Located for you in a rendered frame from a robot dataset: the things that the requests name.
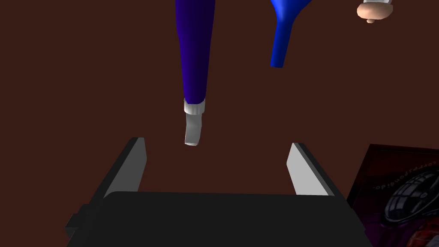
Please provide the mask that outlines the beige round object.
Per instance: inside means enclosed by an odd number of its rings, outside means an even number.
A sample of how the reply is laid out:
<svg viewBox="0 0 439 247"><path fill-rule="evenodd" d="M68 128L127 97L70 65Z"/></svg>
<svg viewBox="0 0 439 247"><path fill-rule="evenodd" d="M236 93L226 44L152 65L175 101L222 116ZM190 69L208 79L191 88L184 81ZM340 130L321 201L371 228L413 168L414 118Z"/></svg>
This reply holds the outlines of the beige round object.
<svg viewBox="0 0 439 247"><path fill-rule="evenodd" d="M363 0L356 9L357 15L366 19L366 22L371 24L376 20L382 20L390 16L394 11L394 6L391 4L392 0Z"/></svg>

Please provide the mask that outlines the bright blue spoon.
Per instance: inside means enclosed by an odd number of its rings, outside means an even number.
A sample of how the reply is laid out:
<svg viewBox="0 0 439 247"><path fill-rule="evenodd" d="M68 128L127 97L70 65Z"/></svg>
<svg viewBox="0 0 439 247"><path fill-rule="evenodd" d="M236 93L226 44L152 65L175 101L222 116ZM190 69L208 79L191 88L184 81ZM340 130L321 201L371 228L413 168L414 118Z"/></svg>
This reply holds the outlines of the bright blue spoon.
<svg viewBox="0 0 439 247"><path fill-rule="evenodd" d="M271 54L271 67L282 68L289 45L292 25L312 0L271 0L274 7L277 24Z"/></svg>

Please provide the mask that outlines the dark blue handled utensil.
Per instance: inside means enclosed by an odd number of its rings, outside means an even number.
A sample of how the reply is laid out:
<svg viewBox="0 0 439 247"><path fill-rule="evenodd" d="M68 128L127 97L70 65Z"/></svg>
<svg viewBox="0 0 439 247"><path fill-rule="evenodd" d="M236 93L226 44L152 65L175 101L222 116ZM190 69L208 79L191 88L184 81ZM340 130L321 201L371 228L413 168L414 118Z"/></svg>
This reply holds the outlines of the dark blue handled utensil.
<svg viewBox="0 0 439 247"><path fill-rule="evenodd" d="M210 58L215 0L175 0L176 29L180 45L184 143L196 146L202 128Z"/></svg>

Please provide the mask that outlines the dark red book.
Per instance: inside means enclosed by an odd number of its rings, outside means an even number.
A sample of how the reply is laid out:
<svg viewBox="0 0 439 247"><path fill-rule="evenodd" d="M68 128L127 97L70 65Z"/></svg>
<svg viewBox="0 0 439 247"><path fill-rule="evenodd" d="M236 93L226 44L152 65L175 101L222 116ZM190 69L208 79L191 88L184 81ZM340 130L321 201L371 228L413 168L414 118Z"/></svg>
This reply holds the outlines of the dark red book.
<svg viewBox="0 0 439 247"><path fill-rule="evenodd" d="M371 144L347 202L372 247L439 247L439 149Z"/></svg>

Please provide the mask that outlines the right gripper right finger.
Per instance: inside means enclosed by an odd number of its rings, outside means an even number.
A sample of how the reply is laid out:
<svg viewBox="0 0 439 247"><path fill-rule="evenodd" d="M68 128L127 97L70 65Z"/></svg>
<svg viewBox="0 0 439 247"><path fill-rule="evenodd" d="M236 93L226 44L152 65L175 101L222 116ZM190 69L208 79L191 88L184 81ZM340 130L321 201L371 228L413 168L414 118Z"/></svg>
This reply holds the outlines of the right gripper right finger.
<svg viewBox="0 0 439 247"><path fill-rule="evenodd" d="M343 196L304 143L293 143L287 169L297 195Z"/></svg>

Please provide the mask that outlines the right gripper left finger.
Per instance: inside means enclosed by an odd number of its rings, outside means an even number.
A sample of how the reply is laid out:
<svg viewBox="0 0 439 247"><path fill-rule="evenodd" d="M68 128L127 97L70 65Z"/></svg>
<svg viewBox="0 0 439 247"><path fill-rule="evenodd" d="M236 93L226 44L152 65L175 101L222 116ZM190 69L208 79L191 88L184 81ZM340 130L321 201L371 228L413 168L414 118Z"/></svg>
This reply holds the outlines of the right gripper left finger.
<svg viewBox="0 0 439 247"><path fill-rule="evenodd" d="M144 138L131 138L93 195L93 204L112 192L137 192L147 162Z"/></svg>

